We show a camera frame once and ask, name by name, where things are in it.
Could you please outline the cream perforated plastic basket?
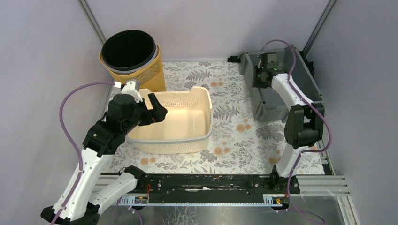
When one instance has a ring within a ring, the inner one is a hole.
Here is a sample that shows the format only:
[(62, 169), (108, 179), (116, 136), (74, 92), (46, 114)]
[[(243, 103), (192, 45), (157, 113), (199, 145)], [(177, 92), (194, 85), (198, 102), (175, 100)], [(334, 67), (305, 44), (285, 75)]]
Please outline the cream perforated plastic basket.
[(155, 96), (168, 111), (165, 120), (135, 127), (128, 133), (126, 142), (149, 154), (184, 154), (207, 149), (213, 125), (209, 91), (193, 86), (190, 91), (156, 92)]

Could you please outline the grey plastic storage bin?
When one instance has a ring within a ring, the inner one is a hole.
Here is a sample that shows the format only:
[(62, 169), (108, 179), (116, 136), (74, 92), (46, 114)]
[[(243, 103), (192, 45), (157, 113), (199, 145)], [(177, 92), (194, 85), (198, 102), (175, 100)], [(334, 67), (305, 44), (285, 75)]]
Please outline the grey plastic storage bin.
[(312, 75), (313, 64), (306, 62), (295, 47), (243, 52), (238, 62), (258, 122), (286, 122), (292, 106), (323, 102)]

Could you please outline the yellow bin with black liner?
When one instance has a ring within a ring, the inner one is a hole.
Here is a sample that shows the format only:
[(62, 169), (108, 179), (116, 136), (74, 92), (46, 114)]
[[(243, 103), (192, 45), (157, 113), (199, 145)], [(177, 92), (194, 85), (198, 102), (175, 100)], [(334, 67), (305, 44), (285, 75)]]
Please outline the yellow bin with black liner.
[(115, 81), (136, 79), (140, 88), (166, 91), (161, 49), (154, 38), (141, 30), (125, 30), (111, 36), (101, 48), (99, 60)]

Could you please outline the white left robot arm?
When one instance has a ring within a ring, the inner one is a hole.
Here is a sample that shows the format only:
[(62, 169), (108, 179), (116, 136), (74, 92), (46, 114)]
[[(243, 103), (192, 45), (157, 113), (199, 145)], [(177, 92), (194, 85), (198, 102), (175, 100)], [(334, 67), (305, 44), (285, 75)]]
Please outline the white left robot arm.
[(42, 210), (40, 216), (45, 221), (52, 225), (95, 225), (101, 214), (125, 193), (144, 190), (145, 172), (129, 166), (116, 181), (92, 195), (103, 167), (125, 142), (126, 135), (137, 126), (165, 120), (167, 109), (154, 93), (147, 97), (151, 109), (145, 100), (136, 101), (130, 94), (118, 94), (109, 102), (103, 117), (87, 132), (78, 165), (64, 193), (57, 203)]

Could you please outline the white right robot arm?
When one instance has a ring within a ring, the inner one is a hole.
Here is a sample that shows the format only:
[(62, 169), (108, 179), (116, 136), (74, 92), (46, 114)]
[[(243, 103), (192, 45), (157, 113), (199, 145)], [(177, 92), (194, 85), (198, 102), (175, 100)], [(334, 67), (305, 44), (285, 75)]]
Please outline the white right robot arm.
[(287, 144), (269, 178), (270, 189), (281, 193), (291, 185), (301, 152), (314, 146), (323, 136), (324, 106), (314, 103), (301, 91), (291, 75), (294, 68), (288, 73), (281, 70), (274, 52), (262, 53), (259, 58), (254, 68), (254, 86), (272, 88), (289, 109), (284, 128)]

